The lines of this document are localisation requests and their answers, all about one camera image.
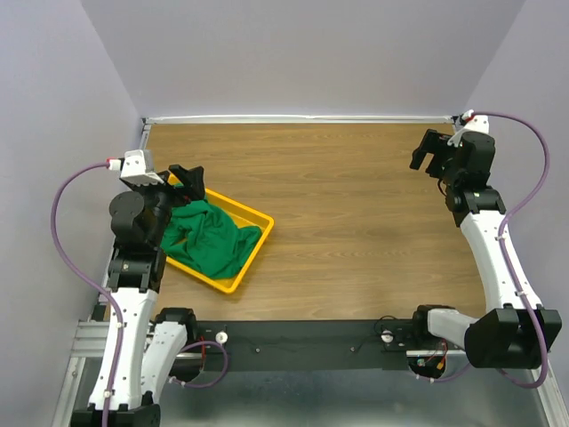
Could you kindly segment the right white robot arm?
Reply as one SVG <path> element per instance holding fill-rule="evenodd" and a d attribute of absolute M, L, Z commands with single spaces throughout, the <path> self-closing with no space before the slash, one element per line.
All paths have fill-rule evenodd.
<path fill-rule="evenodd" d="M 484 132 L 448 135 L 428 129 L 413 151 L 417 170 L 432 158 L 427 174 L 445 185 L 445 204 L 466 238 L 485 292 L 486 313 L 472 318 L 441 305 L 421 305 L 409 326 L 422 349 L 440 338 L 465 350 L 476 368 L 535 369 L 562 326 L 556 310 L 543 306 L 528 283 L 503 225 L 506 207 L 488 181 L 495 141 Z"/>

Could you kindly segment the yellow plastic tray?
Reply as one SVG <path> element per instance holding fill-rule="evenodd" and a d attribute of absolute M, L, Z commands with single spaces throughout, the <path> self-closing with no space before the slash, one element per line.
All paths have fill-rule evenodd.
<path fill-rule="evenodd" d="M 275 220 L 212 189 L 175 208 L 161 247 L 167 262 L 224 294 L 233 294 Z"/>

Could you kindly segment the green t shirt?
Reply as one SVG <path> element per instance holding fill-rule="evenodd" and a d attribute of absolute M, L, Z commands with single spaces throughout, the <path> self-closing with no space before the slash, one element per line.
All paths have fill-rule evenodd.
<path fill-rule="evenodd" d="M 232 278 L 261 234 L 259 227 L 239 227 L 221 208 L 200 200 L 172 210 L 161 247 L 167 256 L 208 278 Z"/>

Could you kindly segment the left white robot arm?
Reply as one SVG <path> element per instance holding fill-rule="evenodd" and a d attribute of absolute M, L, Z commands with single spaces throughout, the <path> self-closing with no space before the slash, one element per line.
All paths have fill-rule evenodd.
<path fill-rule="evenodd" d="M 179 351 L 197 339 L 193 310 L 152 313 L 166 255 L 161 247 L 175 207 L 205 197 L 204 169 L 180 165 L 148 185 L 130 184 L 109 204 L 115 235 L 108 266 L 108 335 L 88 405 L 73 412 L 73 426 L 158 426 L 159 400 Z"/>

